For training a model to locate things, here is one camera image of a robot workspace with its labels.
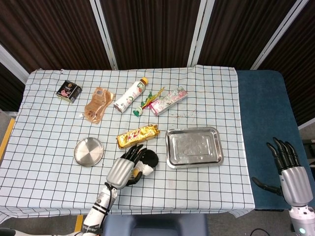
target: white plastic bottle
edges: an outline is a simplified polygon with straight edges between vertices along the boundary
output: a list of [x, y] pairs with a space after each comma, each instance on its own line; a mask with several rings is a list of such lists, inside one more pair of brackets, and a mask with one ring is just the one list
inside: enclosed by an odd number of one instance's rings
[[136, 81], [133, 85], [124, 93], [124, 95], [118, 99], [114, 107], [123, 113], [127, 107], [136, 99], [146, 88], [148, 84], [148, 79], [146, 77], [142, 77], [140, 81]]

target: grid pattern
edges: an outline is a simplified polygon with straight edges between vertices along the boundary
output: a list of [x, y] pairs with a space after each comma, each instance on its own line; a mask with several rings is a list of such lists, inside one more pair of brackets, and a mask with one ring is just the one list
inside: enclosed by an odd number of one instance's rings
[[[108, 89], [118, 99], [134, 81], [147, 77], [144, 95], [120, 114], [113, 103], [102, 121], [91, 124], [80, 115], [95, 87]], [[82, 88], [69, 104], [55, 96], [65, 80]], [[187, 99], [160, 116], [145, 109], [132, 111], [146, 95], [165, 87], [182, 86]], [[119, 193], [112, 213], [224, 212], [243, 215], [254, 208], [247, 169], [234, 68], [192, 68], [128, 71], [37, 70], [24, 92], [16, 123], [0, 168], [0, 221], [8, 217], [88, 213], [104, 187], [106, 176], [120, 150], [116, 136], [148, 124], [161, 133], [146, 142], [159, 157], [155, 171]], [[166, 164], [165, 132], [172, 128], [213, 126], [220, 133], [224, 162], [219, 167], [171, 169]], [[98, 138], [104, 158], [93, 167], [82, 167], [73, 150], [83, 138]]]

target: pink package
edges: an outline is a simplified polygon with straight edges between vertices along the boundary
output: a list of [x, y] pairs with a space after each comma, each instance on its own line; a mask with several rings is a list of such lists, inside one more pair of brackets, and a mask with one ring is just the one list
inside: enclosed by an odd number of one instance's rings
[[176, 103], [182, 101], [187, 96], [188, 93], [183, 89], [183, 87], [179, 87], [176, 90], [171, 91], [165, 97], [152, 102], [150, 104], [150, 109], [156, 116], [159, 116], [170, 107], [174, 106]]

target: yellow bottle cap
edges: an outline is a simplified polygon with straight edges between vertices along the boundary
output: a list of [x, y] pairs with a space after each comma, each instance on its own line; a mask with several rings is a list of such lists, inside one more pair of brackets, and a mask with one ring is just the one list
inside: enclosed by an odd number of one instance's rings
[[142, 77], [142, 79], [141, 79], [144, 83], [145, 83], [145, 85], [147, 85], [148, 84], [148, 79], [146, 78], [146, 77]]

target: rectangular metal tray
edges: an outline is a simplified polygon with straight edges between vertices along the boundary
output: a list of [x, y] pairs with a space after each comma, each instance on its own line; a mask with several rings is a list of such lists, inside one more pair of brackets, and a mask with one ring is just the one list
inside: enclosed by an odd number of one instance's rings
[[169, 167], [218, 166], [223, 162], [219, 132], [213, 127], [170, 129], [165, 134]]

